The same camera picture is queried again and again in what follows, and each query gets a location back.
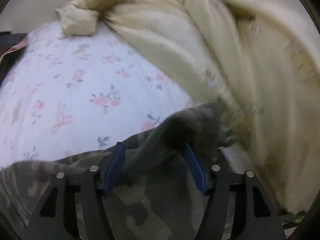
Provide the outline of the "camouflage cargo pants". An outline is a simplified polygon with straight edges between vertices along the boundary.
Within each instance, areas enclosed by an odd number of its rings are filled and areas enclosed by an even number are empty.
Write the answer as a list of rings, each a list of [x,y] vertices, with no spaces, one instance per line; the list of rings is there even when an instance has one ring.
[[[237,141],[231,111],[217,99],[179,111],[158,127],[124,141],[125,164],[114,191],[102,197],[117,239],[193,239],[205,198],[182,158],[189,144],[208,163],[236,171],[219,151]],[[21,239],[40,198],[59,172],[81,174],[111,149],[56,161],[20,161],[1,169],[1,239]]]

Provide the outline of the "white floral bed sheet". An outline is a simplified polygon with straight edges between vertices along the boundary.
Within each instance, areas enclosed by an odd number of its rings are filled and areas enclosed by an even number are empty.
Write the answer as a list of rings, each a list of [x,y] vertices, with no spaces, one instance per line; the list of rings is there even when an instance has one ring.
[[[1,166],[104,150],[194,105],[106,25],[66,37],[45,24],[1,85]]]

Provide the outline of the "cream cartoon-print duvet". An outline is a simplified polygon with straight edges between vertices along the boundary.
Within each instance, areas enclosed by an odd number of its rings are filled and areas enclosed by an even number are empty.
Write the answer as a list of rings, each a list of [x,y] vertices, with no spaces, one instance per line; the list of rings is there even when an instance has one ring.
[[[299,0],[73,0],[66,35],[100,18],[229,122],[292,213],[319,191],[319,33]]]

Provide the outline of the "pink and black clothes pile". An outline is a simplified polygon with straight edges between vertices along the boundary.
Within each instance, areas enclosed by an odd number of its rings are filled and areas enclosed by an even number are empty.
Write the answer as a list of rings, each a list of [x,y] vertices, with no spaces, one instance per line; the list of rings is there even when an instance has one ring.
[[[25,51],[27,44],[27,33],[1,32],[1,85],[17,59]]]

